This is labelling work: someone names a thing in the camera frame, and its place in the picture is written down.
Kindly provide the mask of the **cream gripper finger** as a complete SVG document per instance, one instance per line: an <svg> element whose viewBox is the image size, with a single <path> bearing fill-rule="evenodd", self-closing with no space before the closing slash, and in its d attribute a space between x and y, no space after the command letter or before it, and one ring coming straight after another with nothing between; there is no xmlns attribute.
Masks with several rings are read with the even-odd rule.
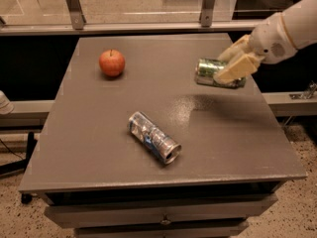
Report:
<svg viewBox="0 0 317 238"><path fill-rule="evenodd" d="M238 52L235 55L220 55L218 60L226 65L214 75L214 80L220 84L228 84L236 79L249 76L256 72L264 56L255 53Z"/></svg>
<svg viewBox="0 0 317 238"><path fill-rule="evenodd" d="M250 52L249 39L249 35L240 37L229 48L218 55L218 60L234 62L246 59Z"/></svg>

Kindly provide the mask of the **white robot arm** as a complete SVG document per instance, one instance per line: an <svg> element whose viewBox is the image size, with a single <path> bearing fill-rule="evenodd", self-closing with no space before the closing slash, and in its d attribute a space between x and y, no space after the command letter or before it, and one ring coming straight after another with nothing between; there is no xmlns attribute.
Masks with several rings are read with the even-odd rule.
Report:
<svg viewBox="0 0 317 238"><path fill-rule="evenodd" d="M255 73L261 63L276 64L317 42L317 0L301 0L274 13L223 51L226 66L213 78L227 84Z"/></svg>

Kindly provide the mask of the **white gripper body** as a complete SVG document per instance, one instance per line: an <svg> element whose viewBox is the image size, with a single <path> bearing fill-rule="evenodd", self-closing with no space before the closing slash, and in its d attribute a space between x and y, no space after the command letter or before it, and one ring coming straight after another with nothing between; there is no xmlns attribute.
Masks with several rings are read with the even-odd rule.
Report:
<svg viewBox="0 0 317 238"><path fill-rule="evenodd" d="M271 15L253 29L249 46L256 55L264 58L262 63L266 64L279 63L297 53L281 13Z"/></svg>

